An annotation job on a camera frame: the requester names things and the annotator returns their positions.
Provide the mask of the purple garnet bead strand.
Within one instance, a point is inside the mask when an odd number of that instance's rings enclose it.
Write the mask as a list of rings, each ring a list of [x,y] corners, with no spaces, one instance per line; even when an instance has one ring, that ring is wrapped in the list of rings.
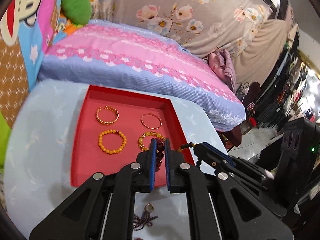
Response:
[[[153,226],[153,220],[157,219],[158,216],[152,216],[151,212],[143,211],[142,215],[139,217],[138,215],[133,215],[133,231],[140,231],[147,227]]]

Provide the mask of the gold hoop earring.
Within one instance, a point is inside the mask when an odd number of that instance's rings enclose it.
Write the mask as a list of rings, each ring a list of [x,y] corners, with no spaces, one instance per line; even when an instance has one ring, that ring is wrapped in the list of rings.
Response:
[[[149,213],[152,213],[154,211],[154,206],[151,203],[146,204],[144,207],[145,211],[148,211]]]

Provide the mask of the red jewelry tray box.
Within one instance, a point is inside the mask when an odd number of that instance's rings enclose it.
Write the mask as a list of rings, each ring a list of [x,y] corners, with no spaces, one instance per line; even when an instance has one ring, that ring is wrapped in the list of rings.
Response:
[[[96,111],[103,106],[112,106],[118,110],[117,122],[106,126],[96,120]],[[138,139],[142,134],[150,131],[140,122],[141,116],[145,113],[153,113],[161,118],[163,125],[155,131],[170,140],[173,150],[187,143],[171,100],[90,85],[75,132],[71,185],[80,186],[95,172],[105,175],[116,173],[123,166],[134,162],[140,152]],[[122,132],[127,138],[127,144],[120,153],[104,153],[98,145],[99,134],[110,129]]]

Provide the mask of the thin rose gold bangle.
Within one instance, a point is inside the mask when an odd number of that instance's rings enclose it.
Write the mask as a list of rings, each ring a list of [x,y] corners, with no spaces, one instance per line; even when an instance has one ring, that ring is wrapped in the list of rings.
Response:
[[[145,113],[140,118],[141,124],[149,130],[160,129],[163,125],[161,118],[153,113]]]

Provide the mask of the pink purple folded cloth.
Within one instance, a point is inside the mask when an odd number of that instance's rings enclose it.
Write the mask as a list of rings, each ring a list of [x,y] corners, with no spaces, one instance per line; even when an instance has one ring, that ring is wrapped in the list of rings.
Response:
[[[208,64],[218,78],[235,94],[236,74],[229,52],[224,49],[217,53],[209,54]]]

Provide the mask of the gold twisted bangle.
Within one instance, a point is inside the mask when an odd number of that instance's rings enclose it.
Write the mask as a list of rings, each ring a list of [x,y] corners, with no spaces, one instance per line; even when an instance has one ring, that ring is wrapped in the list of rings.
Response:
[[[112,125],[119,119],[119,112],[112,106],[99,107],[95,114],[96,120],[102,125]]]

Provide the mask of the grey floral blanket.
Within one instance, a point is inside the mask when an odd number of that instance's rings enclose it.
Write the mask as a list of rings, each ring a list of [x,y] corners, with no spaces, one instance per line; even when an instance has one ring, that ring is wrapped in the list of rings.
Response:
[[[295,20],[290,0],[90,0],[92,17],[148,29],[195,56],[227,50],[239,83],[271,74]]]

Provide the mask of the pink and blue pillow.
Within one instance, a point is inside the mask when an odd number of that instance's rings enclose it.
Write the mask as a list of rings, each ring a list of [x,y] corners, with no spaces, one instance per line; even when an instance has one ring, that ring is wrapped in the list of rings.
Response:
[[[246,112],[230,88],[200,58],[157,33],[92,20],[50,46],[39,79],[175,96],[203,108],[213,126],[230,131]]]

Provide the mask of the green plush pillow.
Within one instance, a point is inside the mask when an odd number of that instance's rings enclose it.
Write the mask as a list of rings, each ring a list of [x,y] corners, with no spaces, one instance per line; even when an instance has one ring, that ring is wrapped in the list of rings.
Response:
[[[61,0],[63,14],[77,25],[86,25],[91,19],[90,0]]]

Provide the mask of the colourful monkey cartoon quilt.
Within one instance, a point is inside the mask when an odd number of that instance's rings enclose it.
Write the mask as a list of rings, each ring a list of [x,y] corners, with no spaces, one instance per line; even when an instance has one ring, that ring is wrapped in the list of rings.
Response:
[[[1,18],[1,166],[13,124],[49,46],[74,33],[61,0],[11,0]]]

